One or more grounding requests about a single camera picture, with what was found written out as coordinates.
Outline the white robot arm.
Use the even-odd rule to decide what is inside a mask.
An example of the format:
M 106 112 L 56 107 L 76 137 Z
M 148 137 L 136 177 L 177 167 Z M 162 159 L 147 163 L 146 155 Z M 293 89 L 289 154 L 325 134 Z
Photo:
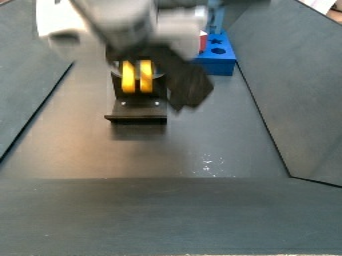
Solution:
M 36 0 L 39 36 L 75 40 L 90 31 L 107 46 L 108 62 L 151 61 L 169 76 L 177 110 L 198 107 L 214 90 L 193 63 L 207 18 L 202 0 Z

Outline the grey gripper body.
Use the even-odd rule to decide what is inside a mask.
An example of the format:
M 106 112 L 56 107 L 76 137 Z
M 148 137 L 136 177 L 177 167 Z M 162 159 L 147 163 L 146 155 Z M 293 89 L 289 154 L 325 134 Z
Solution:
M 214 90 L 205 69 L 193 63 L 209 7 L 190 0 L 71 0 L 110 50 L 108 60 L 148 59 L 167 75 L 174 109 L 198 107 Z

